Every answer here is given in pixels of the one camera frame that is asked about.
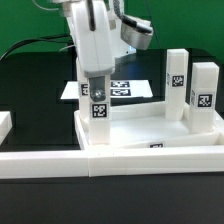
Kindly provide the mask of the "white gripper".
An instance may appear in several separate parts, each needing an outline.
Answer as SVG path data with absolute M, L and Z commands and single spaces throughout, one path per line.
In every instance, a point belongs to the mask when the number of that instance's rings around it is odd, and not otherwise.
M 89 79 L 90 98 L 106 99 L 105 75 L 115 70 L 110 25 L 103 0 L 80 0 L 71 4 L 74 41 L 84 76 Z

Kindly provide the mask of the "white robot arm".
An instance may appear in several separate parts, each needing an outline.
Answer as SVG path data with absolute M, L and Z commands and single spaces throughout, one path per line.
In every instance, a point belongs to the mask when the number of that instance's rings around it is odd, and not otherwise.
M 146 50 L 154 34 L 150 21 L 125 15 L 120 1 L 109 0 L 107 9 L 104 0 L 52 0 L 62 5 L 93 102 L 106 100 L 106 77 L 124 47 Z

